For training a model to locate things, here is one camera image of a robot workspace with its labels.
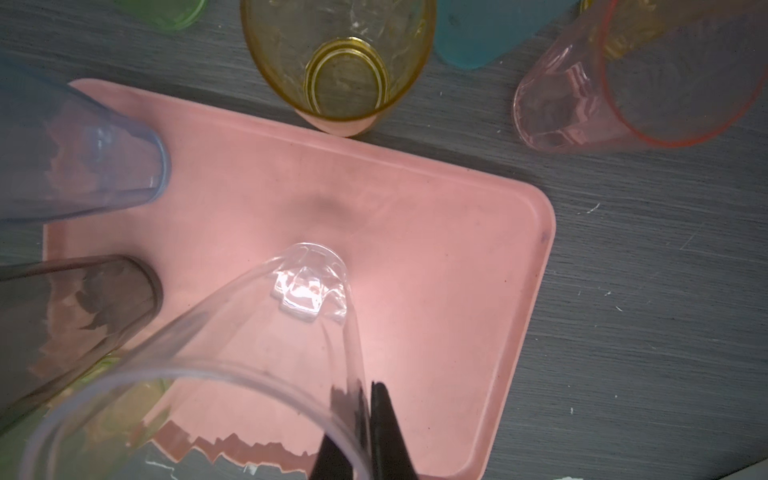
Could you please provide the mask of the tall green glass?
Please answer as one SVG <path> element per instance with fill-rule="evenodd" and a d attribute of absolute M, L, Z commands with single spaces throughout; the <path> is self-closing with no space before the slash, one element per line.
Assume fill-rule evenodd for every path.
<path fill-rule="evenodd" d="M 110 354 L 89 368 L 63 391 L 1 434 L 1 477 L 17 479 L 24 454 L 38 428 L 62 404 L 113 370 L 120 357 Z M 166 423 L 169 412 L 155 407 L 174 381 L 168 378 L 123 385 L 86 402 L 70 413 L 45 440 L 36 456 L 36 479 L 46 479 L 54 468 L 56 479 L 138 479 L 125 469 Z"/>

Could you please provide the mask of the clear tall glass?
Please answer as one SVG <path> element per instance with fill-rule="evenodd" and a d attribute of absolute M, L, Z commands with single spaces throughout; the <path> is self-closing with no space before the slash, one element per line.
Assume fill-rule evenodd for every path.
<path fill-rule="evenodd" d="M 123 385 L 174 381 L 155 407 L 169 417 L 149 450 L 127 466 L 138 479 L 218 479 L 216 464 L 249 479 L 310 479 L 327 434 L 372 477 L 368 453 L 331 411 L 331 390 L 362 385 L 357 320 L 344 261 L 316 243 L 295 244 L 212 293 L 62 404 L 36 431 L 22 479 L 51 432 L 92 398 Z"/>

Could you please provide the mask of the pink plastic tray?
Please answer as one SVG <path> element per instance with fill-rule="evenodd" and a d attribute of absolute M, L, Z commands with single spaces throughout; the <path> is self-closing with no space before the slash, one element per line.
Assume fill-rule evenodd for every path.
<path fill-rule="evenodd" d="M 46 258 L 144 259 L 165 290 L 153 334 L 284 248 L 325 245 L 417 471 L 484 474 L 555 237 L 539 189 L 105 80 L 74 87 L 153 127 L 172 173 L 151 204 L 48 225 Z"/>

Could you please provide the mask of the dark grey tumbler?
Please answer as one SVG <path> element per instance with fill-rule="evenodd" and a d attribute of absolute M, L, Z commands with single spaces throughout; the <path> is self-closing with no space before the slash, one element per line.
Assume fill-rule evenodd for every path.
<path fill-rule="evenodd" d="M 160 312 L 142 260 L 81 257 L 1 268 L 1 429 L 9 430 Z"/>

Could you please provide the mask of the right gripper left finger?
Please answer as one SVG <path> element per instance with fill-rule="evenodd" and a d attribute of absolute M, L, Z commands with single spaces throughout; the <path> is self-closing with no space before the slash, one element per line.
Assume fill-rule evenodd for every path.
<path fill-rule="evenodd" d="M 368 453 L 368 406 L 361 384 L 351 392 L 333 388 L 331 411 L 354 433 L 356 445 Z M 323 436 L 310 479 L 353 479 L 354 469 L 347 456 L 327 435 Z"/>

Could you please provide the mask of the short green glass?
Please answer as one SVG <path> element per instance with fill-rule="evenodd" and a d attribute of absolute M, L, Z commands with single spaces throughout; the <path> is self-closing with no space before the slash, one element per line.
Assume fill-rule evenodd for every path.
<path fill-rule="evenodd" d="M 208 0 L 114 0 L 123 12 L 161 31 L 180 31 L 193 25 Z"/>

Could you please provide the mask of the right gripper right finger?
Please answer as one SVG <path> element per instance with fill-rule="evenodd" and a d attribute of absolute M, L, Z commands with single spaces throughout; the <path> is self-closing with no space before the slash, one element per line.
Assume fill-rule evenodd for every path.
<path fill-rule="evenodd" d="M 389 391 L 383 382 L 371 385 L 370 421 L 373 478 L 418 480 Z"/>

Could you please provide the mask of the blue tall tumbler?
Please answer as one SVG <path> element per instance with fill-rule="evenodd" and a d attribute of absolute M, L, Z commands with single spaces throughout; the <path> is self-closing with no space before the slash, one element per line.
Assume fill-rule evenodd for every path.
<path fill-rule="evenodd" d="M 170 175 L 167 148 L 148 125 L 2 56 L 2 223 L 144 205 Z"/>

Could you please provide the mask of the teal dimpled tumbler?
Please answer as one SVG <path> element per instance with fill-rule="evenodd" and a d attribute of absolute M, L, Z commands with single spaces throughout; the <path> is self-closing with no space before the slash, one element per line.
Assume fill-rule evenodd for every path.
<path fill-rule="evenodd" d="M 441 0 L 434 49 L 454 67 L 477 69 L 576 5 L 576 0 Z"/>

